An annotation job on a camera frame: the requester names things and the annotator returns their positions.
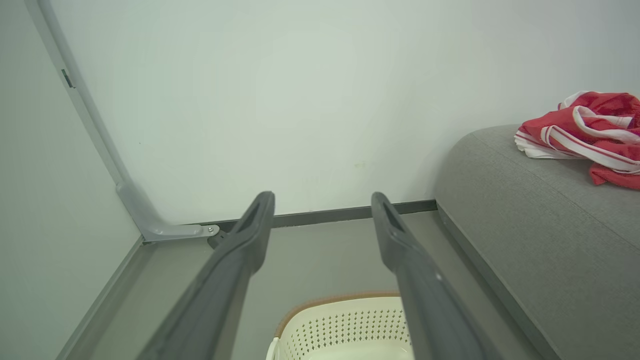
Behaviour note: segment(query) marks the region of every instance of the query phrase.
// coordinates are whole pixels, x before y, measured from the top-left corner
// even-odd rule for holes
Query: perforated basket
[[[398,293],[363,293],[297,307],[280,323],[266,360],[413,360]]]

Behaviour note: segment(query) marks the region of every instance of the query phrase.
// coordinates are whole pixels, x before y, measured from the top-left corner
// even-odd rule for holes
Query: red and white garment
[[[530,158],[593,160],[596,185],[640,190],[640,101],[630,94],[579,92],[524,122],[515,140]]]

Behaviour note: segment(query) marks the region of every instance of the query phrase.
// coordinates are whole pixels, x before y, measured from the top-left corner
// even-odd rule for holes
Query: gray fabric upholstery
[[[438,205],[558,357],[640,359],[640,192],[594,186],[590,161],[527,158],[517,128],[461,139]]]

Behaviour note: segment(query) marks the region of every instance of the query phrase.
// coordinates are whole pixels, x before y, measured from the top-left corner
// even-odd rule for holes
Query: gray floor
[[[403,215],[505,359],[541,359],[492,295],[438,218]],[[153,254],[100,340],[93,359],[134,359],[211,255],[203,241],[153,245]],[[395,290],[371,219],[274,229],[267,258],[251,279],[233,360],[262,360],[284,315],[308,300]]]

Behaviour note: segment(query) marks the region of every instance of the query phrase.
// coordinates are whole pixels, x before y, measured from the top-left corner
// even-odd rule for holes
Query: brown basket rim
[[[287,326],[289,321],[291,321],[291,319],[293,319],[293,317],[296,316],[298,313],[310,307],[331,304],[333,302],[357,300],[357,299],[370,299],[370,298],[376,298],[376,297],[400,297],[400,293],[398,291],[367,291],[363,293],[337,295],[337,296],[325,297],[317,300],[308,301],[302,305],[298,305],[294,307],[291,311],[289,311],[285,315],[284,319],[282,319],[280,324],[278,324],[275,337],[280,338],[282,336],[282,332],[284,331],[284,328]]]

